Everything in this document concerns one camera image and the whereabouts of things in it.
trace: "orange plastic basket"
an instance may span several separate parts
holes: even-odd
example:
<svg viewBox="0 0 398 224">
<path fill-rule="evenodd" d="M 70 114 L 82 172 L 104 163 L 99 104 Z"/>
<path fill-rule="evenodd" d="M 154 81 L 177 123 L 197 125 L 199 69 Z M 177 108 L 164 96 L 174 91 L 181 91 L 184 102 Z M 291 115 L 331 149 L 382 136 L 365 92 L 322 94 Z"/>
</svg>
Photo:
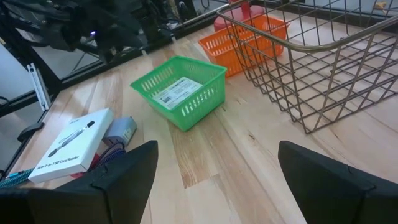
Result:
<svg viewBox="0 0 398 224">
<path fill-rule="evenodd" d="M 252 20 L 248 20 L 245 23 L 249 24 L 250 26 L 254 26 L 257 29 L 263 30 L 264 32 L 270 32 L 271 30 L 272 35 L 277 36 L 281 39 L 286 39 L 287 29 L 285 28 L 285 26 L 287 26 L 287 23 L 280 19 L 275 19 L 271 17 L 267 18 L 267 16 L 263 15 L 253 18 Z M 240 40 L 247 41 L 247 43 L 253 48 L 266 53 L 266 55 L 270 57 L 274 56 L 272 42 L 269 39 L 259 35 L 256 35 L 254 38 L 253 32 L 248 31 L 241 26 L 236 26 L 236 28 L 233 26 L 219 30 L 218 32 L 215 32 L 214 34 L 211 34 L 208 37 L 205 37 L 198 41 L 199 44 L 203 47 L 203 50 L 205 50 L 207 57 L 212 63 L 228 68 L 228 71 L 226 72 L 226 77 L 230 77 L 239 72 L 242 72 L 243 69 L 241 63 L 245 63 L 245 65 L 255 66 L 256 60 L 257 62 L 264 61 L 264 57 L 261 57 L 259 53 L 255 53 L 256 51 L 253 51 L 253 49 L 249 46 L 246 46 L 246 52 L 250 60 L 246 58 L 245 61 L 243 61 L 242 55 L 240 55 L 238 58 L 234 50 L 234 47 L 238 47 L 238 42 L 236 41 L 236 37 L 229 35 L 229 33 L 231 33 L 232 35 L 237 34 Z M 275 52 L 277 56 L 280 55 L 283 50 L 283 46 L 275 44 Z"/>
</svg>

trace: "cardboard box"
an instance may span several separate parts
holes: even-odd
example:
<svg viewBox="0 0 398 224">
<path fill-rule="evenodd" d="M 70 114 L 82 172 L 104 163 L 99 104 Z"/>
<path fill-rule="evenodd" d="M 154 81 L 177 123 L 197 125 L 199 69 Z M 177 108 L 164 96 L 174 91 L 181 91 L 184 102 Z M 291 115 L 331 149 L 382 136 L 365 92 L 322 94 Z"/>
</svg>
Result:
<svg viewBox="0 0 398 224">
<path fill-rule="evenodd" d="M 33 183 L 86 172 L 114 114 L 103 109 L 73 119 L 61 131 L 29 176 Z"/>
</svg>

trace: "wooden table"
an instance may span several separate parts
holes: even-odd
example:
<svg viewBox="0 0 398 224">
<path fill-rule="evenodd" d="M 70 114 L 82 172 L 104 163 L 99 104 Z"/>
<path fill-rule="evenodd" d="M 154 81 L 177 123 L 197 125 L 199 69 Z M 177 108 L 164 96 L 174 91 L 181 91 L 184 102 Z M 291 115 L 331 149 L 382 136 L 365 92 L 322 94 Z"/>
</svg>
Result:
<svg viewBox="0 0 398 224">
<path fill-rule="evenodd" d="M 142 223 L 305 223 L 277 159 L 281 140 L 398 182 L 397 98 L 305 135 L 238 75 L 226 81 L 226 102 L 183 133 L 129 86 L 173 55 L 207 60 L 197 40 L 212 32 L 207 27 L 62 91 L 13 172 L 35 166 L 71 119 L 109 107 L 116 117 L 132 116 L 137 122 L 128 149 L 159 142 Z M 70 180 L 26 187 L 52 189 Z"/>
</svg>

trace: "green plastic basket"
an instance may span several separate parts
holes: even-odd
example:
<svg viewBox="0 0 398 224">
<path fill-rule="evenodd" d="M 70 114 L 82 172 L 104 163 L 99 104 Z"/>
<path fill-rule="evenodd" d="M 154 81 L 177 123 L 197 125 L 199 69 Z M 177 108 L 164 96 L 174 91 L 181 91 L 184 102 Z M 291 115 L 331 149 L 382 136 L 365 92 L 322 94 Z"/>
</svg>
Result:
<svg viewBox="0 0 398 224">
<path fill-rule="evenodd" d="M 225 73 L 225 67 L 175 56 L 133 82 L 131 87 L 137 90 L 151 107 L 182 131 L 187 131 L 224 102 Z M 187 77 L 202 86 L 171 110 L 152 99 L 182 77 Z"/>
</svg>

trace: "wooden tabletop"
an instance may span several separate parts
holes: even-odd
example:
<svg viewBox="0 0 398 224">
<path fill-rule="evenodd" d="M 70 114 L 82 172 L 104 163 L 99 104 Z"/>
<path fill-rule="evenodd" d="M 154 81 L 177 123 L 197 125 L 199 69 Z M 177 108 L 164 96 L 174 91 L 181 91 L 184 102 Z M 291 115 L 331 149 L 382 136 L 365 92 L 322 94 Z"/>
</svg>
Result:
<svg viewBox="0 0 398 224">
<path fill-rule="evenodd" d="M 111 108 L 117 118 L 132 116 L 137 122 L 128 149 L 159 142 L 142 223 L 305 223 L 277 159 L 281 140 L 398 182 L 397 98 L 305 135 L 238 75 L 226 81 L 225 103 L 183 133 L 129 86 L 173 55 L 208 61 L 197 40 L 212 32 L 208 27 L 62 91 L 13 172 L 34 167 L 71 119 Z M 52 189 L 71 179 L 25 187 Z"/>
</svg>

